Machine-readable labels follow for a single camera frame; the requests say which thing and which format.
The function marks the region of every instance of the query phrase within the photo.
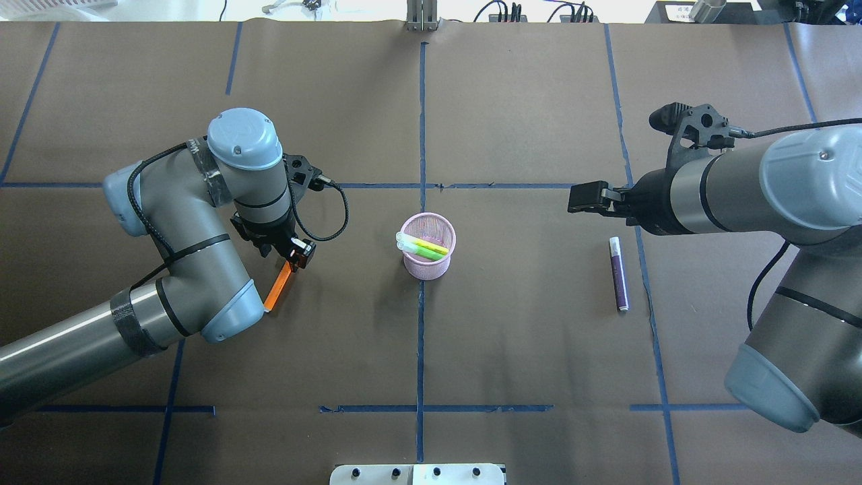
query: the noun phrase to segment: pink basket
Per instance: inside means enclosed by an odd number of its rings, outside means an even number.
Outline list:
[[[401,226],[401,232],[449,249],[449,252],[439,261],[431,261],[402,251],[404,266],[410,274],[427,281],[440,278],[449,269],[449,261],[452,252],[455,251],[455,229],[445,217],[433,212],[416,214]]]

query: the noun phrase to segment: yellow marker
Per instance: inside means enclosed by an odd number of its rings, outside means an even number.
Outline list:
[[[413,237],[410,234],[404,234],[401,231],[398,231],[395,234],[395,240],[396,241],[405,241],[407,243],[413,243],[416,246],[419,246],[420,248],[430,249],[430,250],[434,251],[435,253],[438,253],[438,254],[441,254],[444,256],[449,254],[449,248],[444,248],[443,246],[440,246],[438,244],[434,244],[433,242],[428,242],[428,241],[425,241],[424,239],[420,239],[418,237]]]
[[[278,273],[278,277],[275,279],[275,283],[272,283],[272,290],[270,290],[270,294],[266,297],[266,302],[264,302],[264,308],[267,313],[275,308],[278,296],[284,290],[284,285],[287,283],[287,279],[290,278],[290,273],[293,273],[293,268],[289,262],[285,261],[281,272]]]

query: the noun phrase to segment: white label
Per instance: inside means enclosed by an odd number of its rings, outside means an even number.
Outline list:
[[[693,23],[694,20],[691,19],[691,7],[692,5],[665,5],[667,20],[671,22]]]

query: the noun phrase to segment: purple marker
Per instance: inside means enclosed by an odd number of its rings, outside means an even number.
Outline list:
[[[628,289],[626,288],[626,273],[622,269],[622,251],[620,238],[610,238],[610,267],[614,270],[614,291],[616,292],[616,308],[620,312],[628,312]]]

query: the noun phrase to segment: orange marker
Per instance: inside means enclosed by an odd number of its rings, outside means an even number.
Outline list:
[[[278,297],[281,295],[282,290],[284,290],[287,279],[290,278],[290,273],[293,273],[293,268],[290,267],[289,262],[285,261],[281,272],[278,273],[278,278],[275,279],[275,283],[272,283],[272,290],[270,290],[270,294],[266,297],[266,302],[264,302],[264,308],[267,313],[275,308]]]

